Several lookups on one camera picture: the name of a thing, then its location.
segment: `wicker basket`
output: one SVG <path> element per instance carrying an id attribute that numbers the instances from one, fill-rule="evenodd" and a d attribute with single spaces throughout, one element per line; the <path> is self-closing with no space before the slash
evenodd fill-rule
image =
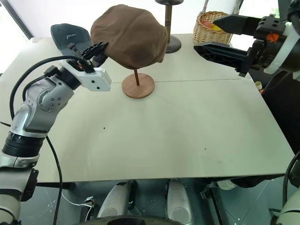
<path id="1" fill-rule="evenodd" d="M 193 33 L 193 41 L 195 44 L 204 43 L 208 41 L 221 42 L 224 44 L 228 44 L 231 40 L 232 34 L 226 33 L 223 30 L 213 30 L 208 28 L 202 24 L 202 21 L 209 21 L 213 23 L 216 19 L 228 15 L 223 12 L 207 12 L 201 13 L 196 21 L 196 25 L 194 27 Z"/>

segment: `black cable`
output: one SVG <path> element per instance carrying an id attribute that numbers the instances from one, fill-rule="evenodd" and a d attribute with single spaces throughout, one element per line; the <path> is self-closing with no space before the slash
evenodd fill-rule
<path id="1" fill-rule="evenodd" d="M 299 16 L 294 13 L 291 15 L 290 20 L 292 22 L 292 25 L 295 29 L 295 31 L 297 31 L 297 33 L 300 35 L 300 20 L 299 20 Z"/>
<path id="2" fill-rule="evenodd" d="M 34 64 L 32 67 L 30 67 L 15 83 L 14 88 L 11 91 L 10 98 L 9 98 L 9 110 L 10 110 L 10 116 L 11 119 L 15 117 L 14 112 L 14 100 L 15 100 L 15 94 L 20 86 L 20 84 L 24 81 L 24 79 L 36 68 L 40 67 L 43 64 L 46 64 L 48 62 L 57 61 L 57 60 L 67 60 L 67 59 L 75 59 L 75 60 L 84 60 L 83 58 L 77 57 L 77 56 L 58 56 L 58 57 L 52 57 L 45 60 L 42 60 L 36 64 Z"/>
<path id="3" fill-rule="evenodd" d="M 289 163 L 289 166 L 286 169 L 285 178 L 283 180 L 283 188 L 282 188 L 282 206 L 284 206 L 286 201 L 287 201 L 287 183 L 288 183 L 288 179 L 289 179 L 289 176 L 290 176 L 290 173 L 291 173 L 291 170 L 292 170 L 294 164 L 299 159 L 299 156 L 300 156 L 300 151 L 298 151 L 296 153 L 296 155 L 294 156 L 294 158 L 292 158 L 292 160 Z"/>
<path id="4" fill-rule="evenodd" d="M 56 207 L 55 207 L 55 213 L 54 213 L 54 218 L 53 218 L 53 225 L 56 225 L 56 221 L 57 221 L 57 216 L 58 216 L 58 209 L 60 207 L 60 198 L 61 198 L 61 192 L 62 192 L 62 173 L 61 173 L 61 168 L 60 168 L 60 163 L 58 161 L 58 157 L 56 155 L 55 149 L 49 139 L 49 137 L 46 137 L 46 140 L 48 141 L 48 144 L 51 148 L 51 151 L 53 153 L 55 162 L 56 162 L 56 166 L 57 166 L 57 170 L 58 170 L 58 175 L 60 177 L 60 185 L 59 185 L 59 191 L 58 191 L 58 197 L 57 197 L 57 202 L 56 202 Z"/>
<path id="5" fill-rule="evenodd" d="M 42 76 L 38 77 L 37 79 L 34 79 L 33 81 L 30 81 L 30 82 L 25 86 L 25 88 L 23 89 L 23 92 L 22 92 L 22 98 L 23 98 L 23 101 L 26 100 L 26 91 L 27 91 L 27 89 L 28 89 L 31 85 L 33 85 L 35 82 L 38 82 L 38 81 L 44 79 L 45 77 L 46 77 L 46 75 L 42 75 Z"/>

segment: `brown flat cap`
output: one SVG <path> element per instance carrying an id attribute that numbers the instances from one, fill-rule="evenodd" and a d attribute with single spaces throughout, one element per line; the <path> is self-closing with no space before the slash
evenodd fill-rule
<path id="1" fill-rule="evenodd" d="M 162 62 L 167 31 L 145 9 L 117 5 L 110 7 L 92 25 L 93 44 L 108 42 L 105 54 L 128 69 Z"/>

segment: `white wall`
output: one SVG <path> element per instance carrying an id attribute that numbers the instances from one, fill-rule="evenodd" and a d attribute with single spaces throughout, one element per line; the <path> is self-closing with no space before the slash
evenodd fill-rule
<path id="1" fill-rule="evenodd" d="M 9 0 L 35 37 L 49 37 L 50 27 L 70 23 L 90 31 L 93 22 L 110 6 L 126 4 L 150 11 L 164 25 L 165 7 L 155 0 Z M 192 33 L 204 0 L 185 0 L 173 7 L 171 33 Z M 235 0 L 210 0 L 207 11 L 232 13 Z"/>

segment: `white cable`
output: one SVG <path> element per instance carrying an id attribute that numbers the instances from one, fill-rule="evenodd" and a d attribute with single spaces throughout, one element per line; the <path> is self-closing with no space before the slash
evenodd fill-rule
<path id="1" fill-rule="evenodd" d="M 73 202 L 69 201 L 69 200 L 64 196 L 63 192 L 61 192 L 61 195 L 63 196 L 63 198 L 64 198 L 68 203 L 70 203 L 70 204 L 72 204 L 72 205 L 76 205 L 76 206 L 82 206 L 82 205 L 85 205 L 85 206 L 87 206 L 87 207 L 92 208 L 91 205 L 87 205 L 87 204 L 76 204 L 76 203 L 73 203 Z"/>
<path id="2" fill-rule="evenodd" d="M 86 214 L 85 221 L 88 219 L 88 215 L 89 215 L 91 209 L 92 209 L 92 206 L 90 207 L 88 213 Z"/>

